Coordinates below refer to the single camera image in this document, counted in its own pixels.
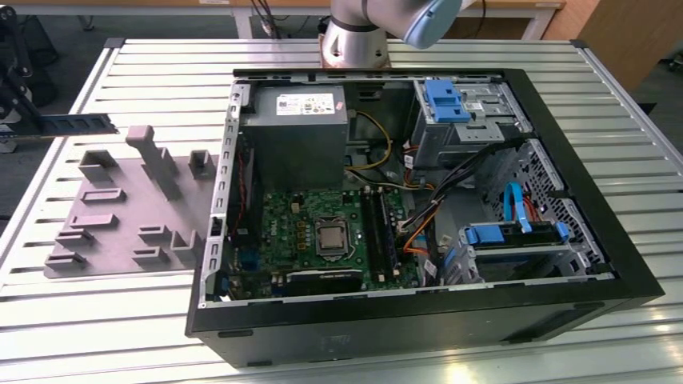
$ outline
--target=blue plastic latch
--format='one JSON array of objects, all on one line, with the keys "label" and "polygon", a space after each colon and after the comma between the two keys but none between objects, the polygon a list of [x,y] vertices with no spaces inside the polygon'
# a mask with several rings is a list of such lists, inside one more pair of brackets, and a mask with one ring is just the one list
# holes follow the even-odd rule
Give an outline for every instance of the blue plastic latch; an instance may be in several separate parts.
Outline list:
[{"label": "blue plastic latch", "polygon": [[474,228],[467,228],[466,229],[466,237],[467,237],[467,243],[471,245],[471,244],[478,244],[479,243],[479,237],[478,237],[478,232],[475,231]]},{"label": "blue plastic latch", "polygon": [[[515,205],[515,218],[512,217],[512,204],[510,203],[510,198],[514,199],[512,204]],[[522,233],[528,234],[531,232],[531,224],[526,216],[522,186],[518,182],[508,182],[507,186],[504,186],[503,192],[503,220],[508,222],[515,219],[520,222]]]},{"label": "blue plastic latch", "polygon": [[475,226],[474,230],[478,233],[479,242],[482,244],[504,242],[503,232],[499,226]]},{"label": "blue plastic latch", "polygon": [[470,112],[462,106],[462,94],[451,80],[424,80],[424,97],[435,111],[436,122],[470,121]]},{"label": "blue plastic latch", "polygon": [[556,222],[555,229],[558,230],[559,238],[563,240],[563,242],[566,242],[570,236],[567,224],[563,222]]}]

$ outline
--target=aluminum worktable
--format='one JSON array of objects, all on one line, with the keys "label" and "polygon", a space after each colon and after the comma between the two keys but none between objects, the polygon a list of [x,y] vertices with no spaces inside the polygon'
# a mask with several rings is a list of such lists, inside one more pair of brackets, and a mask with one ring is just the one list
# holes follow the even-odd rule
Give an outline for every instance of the aluminum worktable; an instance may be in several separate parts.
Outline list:
[{"label": "aluminum worktable", "polygon": [[[184,336],[190,270],[52,281],[43,262],[71,207],[83,152],[138,156],[120,135],[57,138],[0,240],[0,381],[680,382],[683,161],[590,50],[566,42],[390,43],[395,67],[527,71],[666,296],[548,342],[235,370]],[[220,149],[239,67],[318,67],[314,40],[128,40],[102,53],[72,108],[151,124],[172,155]]]}]

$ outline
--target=orange wire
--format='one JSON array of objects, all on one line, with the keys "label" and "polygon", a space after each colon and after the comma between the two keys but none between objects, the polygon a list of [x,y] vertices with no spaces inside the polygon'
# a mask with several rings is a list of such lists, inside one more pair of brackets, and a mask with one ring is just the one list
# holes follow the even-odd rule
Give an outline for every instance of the orange wire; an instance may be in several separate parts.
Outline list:
[{"label": "orange wire", "polygon": [[530,198],[524,198],[524,205],[526,208],[530,210],[531,220],[539,222],[542,220],[542,217],[536,212],[536,208],[534,207],[534,203],[531,202]]},{"label": "orange wire", "polygon": [[414,235],[410,237],[408,241],[406,242],[406,245],[403,246],[403,252],[415,252],[418,249],[416,248],[411,248],[410,245],[414,243],[419,233],[424,230],[424,228],[427,227],[427,224],[430,224],[431,222],[431,219],[435,218],[436,216],[436,211],[439,210],[439,206],[435,207],[435,211],[432,212],[432,214],[427,217],[427,219],[423,221],[423,223],[420,224],[418,230],[415,231]]},{"label": "orange wire", "polygon": [[[411,184],[411,183],[408,182],[408,178],[410,178],[410,171],[411,171],[411,169],[410,169],[410,168],[407,168],[407,169],[406,169],[406,172],[403,173],[403,184],[404,184],[406,186],[410,186],[411,188],[418,188],[418,187],[419,187],[419,184]],[[424,184],[424,188],[427,188],[428,190],[435,190],[435,186],[434,186],[432,184],[430,184],[430,183]]]}]

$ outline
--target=black cable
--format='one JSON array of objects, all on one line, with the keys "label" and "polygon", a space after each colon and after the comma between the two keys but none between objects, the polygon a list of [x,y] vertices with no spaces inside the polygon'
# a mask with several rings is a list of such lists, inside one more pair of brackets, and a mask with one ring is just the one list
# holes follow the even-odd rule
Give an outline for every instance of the black cable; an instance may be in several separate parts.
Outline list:
[{"label": "black cable", "polygon": [[271,24],[274,32],[275,32],[275,38],[278,40],[280,40],[282,39],[280,29],[278,28],[278,24],[275,24],[275,17],[274,17],[272,12],[270,11],[268,0],[259,0],[259,4],[264,8],[266,14],[268,15],[270,24]]},{"label": "black cable", "polygon": [[296,34],[299,34],[299,32],[303,31],[303,27],[307,26],[308,24],[308,20],[311,19],[311,16],[307,16],[307,19],[303,21],[303,24],[302,26],[299,27],[299,29],[296,30],[296,32],[294,34],[287,34],[287,36],[291,38],[292,36],[295,36]]},{"label": "black cable", "polygon": [[420,218],[427,217],[431,213],[432,209],[439,208],[439,204],[446,198],[446,194],[448,190],[458,185],[462,181],[470,178],[475,171],[478,164],[486,159],[487,156],[495,154],[498,151],[516,148],[526,142],[527,137],[522,136],[519,138],[514,138],[507,142],[498,142],[495,144],[490,144],[484,148],[480,149],[464,162],[462,162],[448,173],[448,175],[442,179],[440,183],[436,185],[436,188],[430,196],[430,204],[414,214],[412,217],[406,219],[403,224],[403,228],[412,225]]},{"label": "black cable", "polygon": [[487,19],[487,0],[482,0],[482,17],[479,19],[478,31],[474,34],[470,34],[468,36],[466,36],[464,38],[478,38],[479,32],[482,32],[483,22],[486,19]]},{"label": "black cable", "polygon": [[266,24],[268,24],[270,28],[272,29],[274,33],[275,33],[275,38],[276,39],[280,39],[282,36],[280,36],[280,30],[278,29],[278,25],[275,24],[275,18],[274,18],[274,15],[272,13],[270,12],[270,6],[268,6],[268,3],[267,1],[264,2],[266,0],[259,0],[259,5],[260,7],[263,7],[264,9],[264,13],[266,13],[266,16],[264,14],[262,14],[262,11],[260,11],[260,7],[259,5],[256,4],[256,1],[255,0],[251,0],[252,2],[252,7],[254,9],[256,10],[256,14],[259,15],[259,18],[260,18],[260,21]]}]

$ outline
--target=desk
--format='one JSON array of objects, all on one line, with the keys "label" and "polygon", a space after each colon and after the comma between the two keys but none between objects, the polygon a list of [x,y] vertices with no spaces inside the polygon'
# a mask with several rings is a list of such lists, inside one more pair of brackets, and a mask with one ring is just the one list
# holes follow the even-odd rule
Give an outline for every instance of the desk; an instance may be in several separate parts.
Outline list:
[{"label": "desk", "polygon": [[[256,15],[250,0],[28,0],[11,4],[19,14],[65,15],[230,15],[235,17],[239,38],[254,38],[250,18]],[[523,40],[540,40],[547,25],[566,0],[487,0],[487,18],[528,18]],[[324,16],[330,0],[270,0],[275,15]],[[480,18],[476,2],[458,15]]]},{"label": "desk", "polygon": [[[43,262],[80,185],[85,150],[138,157],[122,134],[57,138],[0,238],[0,381],[356,384],[680,382],[683,159],[590,50],[566,42],[390,42],[395,67],[527,71],[667,293],[518,346],[236,371],[184,336],[192,272],[48,280]],[[155,125],[175,156],[222,148],[232,69],[319,67],[318,42],[130,40],[99,57],[72,112]]]}]

